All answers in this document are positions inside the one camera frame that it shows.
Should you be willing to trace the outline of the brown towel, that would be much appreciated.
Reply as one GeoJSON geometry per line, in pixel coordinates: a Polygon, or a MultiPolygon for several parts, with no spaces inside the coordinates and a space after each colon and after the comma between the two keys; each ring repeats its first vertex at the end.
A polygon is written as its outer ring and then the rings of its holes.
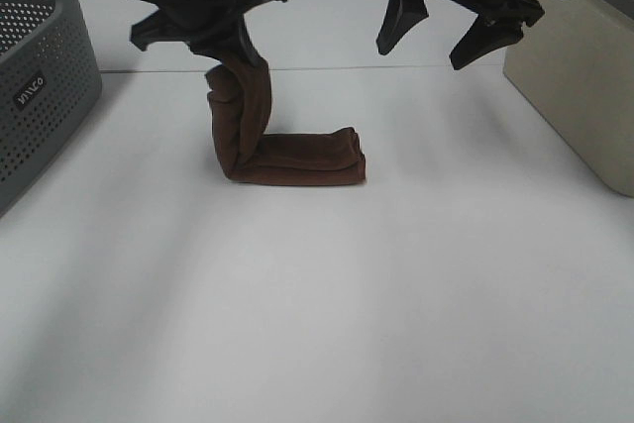
{"type": "Polygon", "coordinates": [[[273,186],[342,186],[366,180],[366,158],[352,127],[328,134],[268,134],[272,89],[262,57],[233,53],[206,73],[211,135],[224,175],[273,186]]]}

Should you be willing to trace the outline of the beige storage box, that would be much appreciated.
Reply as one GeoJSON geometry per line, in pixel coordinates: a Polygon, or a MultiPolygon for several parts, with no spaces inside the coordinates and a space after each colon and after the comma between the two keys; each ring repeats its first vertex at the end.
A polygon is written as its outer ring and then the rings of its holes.
{"type": "Polygon", "coordinates": [[[503,73],[612,190],[633,194],[633,0],[538,0],[503,73]]]}

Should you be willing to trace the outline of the grey perforated laundry basket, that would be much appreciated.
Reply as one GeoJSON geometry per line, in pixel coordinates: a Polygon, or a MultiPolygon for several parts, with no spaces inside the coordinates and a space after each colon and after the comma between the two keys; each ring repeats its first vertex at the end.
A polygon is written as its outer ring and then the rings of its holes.
{"type": "Polygon", "coordinates": [[[1,0],[1,209],[91,112],[102,79],[79,0],[1,0]]]}

